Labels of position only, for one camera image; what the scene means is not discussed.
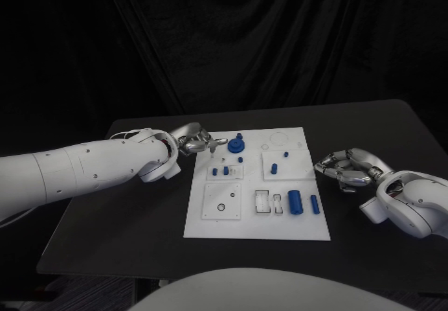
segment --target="dark table surface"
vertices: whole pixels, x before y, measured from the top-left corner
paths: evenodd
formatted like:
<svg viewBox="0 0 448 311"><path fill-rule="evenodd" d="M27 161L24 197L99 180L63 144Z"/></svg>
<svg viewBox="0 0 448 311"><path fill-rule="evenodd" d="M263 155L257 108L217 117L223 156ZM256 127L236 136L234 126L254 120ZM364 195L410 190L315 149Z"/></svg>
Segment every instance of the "dark table surface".
<svg viewBox="0 0 448 311"><path fill-rule="evenodd" d="M362 148L395 170L448 178L448 157L408 104L381 100L115 122L113 133L172 130L198 121L211 132L305 127L313 162ZM345 194L318 174L332 242L184 238L195 156L171 180L123 185L74 198L38 265L41 273L181 279L237 267L289 270L367 289L448 292L448 240L417 239L359 205L374 189Z"/></svg>

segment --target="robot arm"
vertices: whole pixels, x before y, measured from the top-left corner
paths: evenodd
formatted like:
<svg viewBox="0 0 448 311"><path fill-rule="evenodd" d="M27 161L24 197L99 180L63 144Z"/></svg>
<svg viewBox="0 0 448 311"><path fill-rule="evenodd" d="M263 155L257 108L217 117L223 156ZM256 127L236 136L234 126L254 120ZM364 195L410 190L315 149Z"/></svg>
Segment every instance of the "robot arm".
<svg viewBox="0 0 448 311"><path fill-rule="evenodd" d="M200 123L172 133L151 128L135 130L129 139L113 139L0 158L0 221L27 209L129 181L145 182L179 172L179 151L188 156L211 149L227 139L214 140Z"/></svg>
<svg viewBox="0 0 448 311"><path fill-rule="evenodd" d="M331 154L315 169L336 178L344 192L374 185L377 197L361 209L374 223L388 218L418 238L431 233L448 238L448 181L424 173L395 172L368 151L354 148Z"/></svg>

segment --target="blue cylinder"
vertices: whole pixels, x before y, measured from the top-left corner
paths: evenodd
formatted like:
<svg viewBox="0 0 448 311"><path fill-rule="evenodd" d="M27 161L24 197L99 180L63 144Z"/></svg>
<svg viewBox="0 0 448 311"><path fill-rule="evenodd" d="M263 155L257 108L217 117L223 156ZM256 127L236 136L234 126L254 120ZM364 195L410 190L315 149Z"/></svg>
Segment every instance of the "blue cylinder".
<svg viewBox="0 0 448 311"><path fill-rule="evenodd" d="M274 174L274 175L277 174L277 164L276 163L273 164L272 174Z"/></svg>
<svg viewBox="0 0 448 311"><path fill-rule="evenodd" d="M300 215L305 212L305 207L302 206L302 193L299 190L289 191L290 198L290 210L292 214Z"/></svg>
<svg viewBox="0 0 448 311"><path fill-rule="evenodd" d="M318 203L316 195L312 195L312 206L313 206L313 213L321 214L321 204Z"/></svg>
<svg viewBox="0 0 448 311"><path fill-rule="evenodd" d="M227 148L234 154L238 154L246 150L246 141L240 138L234 138L227 144Z"/></svg>

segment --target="robotic hand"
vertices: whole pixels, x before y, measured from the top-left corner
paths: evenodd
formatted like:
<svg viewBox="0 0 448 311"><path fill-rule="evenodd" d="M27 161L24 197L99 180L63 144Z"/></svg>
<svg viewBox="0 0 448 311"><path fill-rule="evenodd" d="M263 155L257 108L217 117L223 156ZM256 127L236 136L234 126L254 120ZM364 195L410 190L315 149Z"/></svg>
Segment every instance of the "robotic hand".
<svg viewBox="0 0 448 311"><path fill-rule="evenodd" d="M413 236L448 238L448 181L404 170L395 172L368 151L354 148L331 154L315 169L336 178L344 192L374 185L374 197L361 209L375 224L388 218Z"/></svg>
<svg viewBox="0 0 448 311"><path fill-rule="evenodd" d="M120 185L136 175L146 183L172 178L181 172L179 152L189 156L211 149L214 157L223 144L227 139L215 140L195 122L172 133L145 128L104 141L2 157L0 222L27 209Z"/></svg>

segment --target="dark backdrop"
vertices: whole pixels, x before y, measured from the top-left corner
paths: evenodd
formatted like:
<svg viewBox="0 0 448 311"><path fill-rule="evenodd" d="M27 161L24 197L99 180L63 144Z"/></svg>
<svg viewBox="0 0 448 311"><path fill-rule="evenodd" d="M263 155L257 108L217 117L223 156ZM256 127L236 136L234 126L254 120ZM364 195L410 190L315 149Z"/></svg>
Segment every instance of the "dark backdrop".
<svg viewBox="0 0 448 311"><path fill-rule="evenodd" d="M11 1L0 15L0 156L102 139L116 119L387 98L448 148L447 0ZM31 278L66 206L0 229L2 284Z"/></svg>

